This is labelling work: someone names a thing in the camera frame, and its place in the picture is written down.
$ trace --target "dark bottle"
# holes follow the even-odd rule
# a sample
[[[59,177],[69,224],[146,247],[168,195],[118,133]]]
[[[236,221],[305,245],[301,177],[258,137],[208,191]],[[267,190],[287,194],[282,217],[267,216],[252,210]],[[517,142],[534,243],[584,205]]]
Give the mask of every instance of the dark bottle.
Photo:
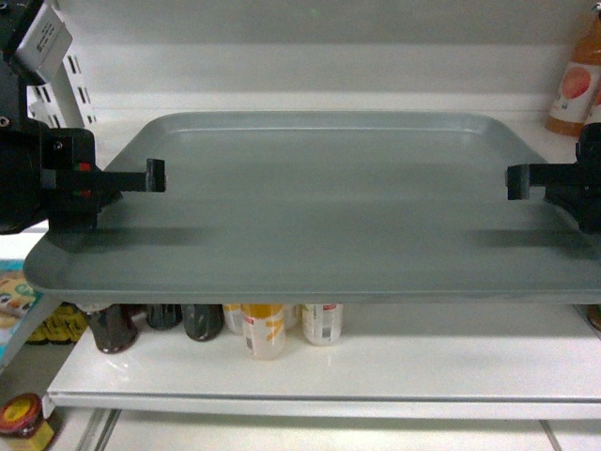
[[[175,303],[150,303],[146,306],[146,322],[152,329],[166,331],[181,322],[181,308]]]
[[[85,313],[96,347],[104,353],[115,354],[126,350],[138,336],[125,304],[92,303],[78,307]]]
[[[218,304],[184,304],[181,313],[184,330],[192,340],[209,341],[223,328],[222,307]]]

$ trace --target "glass jar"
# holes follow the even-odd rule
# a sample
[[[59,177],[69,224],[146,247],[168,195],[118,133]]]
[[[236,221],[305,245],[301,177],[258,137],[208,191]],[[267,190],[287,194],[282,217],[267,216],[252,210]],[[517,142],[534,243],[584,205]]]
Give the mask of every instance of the glass jar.
[[[0,437],[12,450],[43,451],[56,433],[44,420],[41,400],[34,393],[11,399],[0,411]]]
[[[78,307],[85,314],[96,347],[106,354],[126,350],[138,336],[138,330],[125,304],[91,303]]]

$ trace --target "orange juice bottle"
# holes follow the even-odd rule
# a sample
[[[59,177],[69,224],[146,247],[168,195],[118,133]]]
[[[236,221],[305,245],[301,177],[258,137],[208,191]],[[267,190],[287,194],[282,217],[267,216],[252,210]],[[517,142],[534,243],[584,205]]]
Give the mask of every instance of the orange juice bottle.
[[[557,97],[548,114],[548,130],[578,136],[589,114],[601,79],[601,7],[589,32],[578,41],[567,65]]]
[[[285,345],[284,305],[244,303],[241,306],[246,346],[257,359],[277,357]]]

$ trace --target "bottle cap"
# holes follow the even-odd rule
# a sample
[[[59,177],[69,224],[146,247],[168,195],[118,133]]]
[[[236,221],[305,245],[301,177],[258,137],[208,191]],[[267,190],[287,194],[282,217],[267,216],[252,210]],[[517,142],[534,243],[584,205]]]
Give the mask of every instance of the bottle cap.
[[[18,432],[38,418],[41,400],[35,393],[25,393],[7,402],[0,411],[0,433]]]

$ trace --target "juice bottle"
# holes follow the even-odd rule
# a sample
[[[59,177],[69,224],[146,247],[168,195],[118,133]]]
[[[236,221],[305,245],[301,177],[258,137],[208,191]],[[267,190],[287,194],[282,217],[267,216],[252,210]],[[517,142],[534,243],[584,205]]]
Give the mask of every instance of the juice bottle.
[[[277,357],[285,345],[284,305],[244,303],[241,306],[246,346],[257,359]]]
[[[302,331],[311,343],[328,346],[342,333],[341,303],[305,303],[302,305]]]
[[[242,335],[242,311],[239,303],[225,303],[223,305],[223,318],[225,325],[234,334]]]
[[[601,79],[601,7],[589,32],[578,41],[567,65],[557,98],[548,114],[548,130],[578,136],[589,114]]]
[[[284,327],[286,330],[292,329],[299,322],[301,317],[301,306],[297,303],[287,303],[284,305]]]

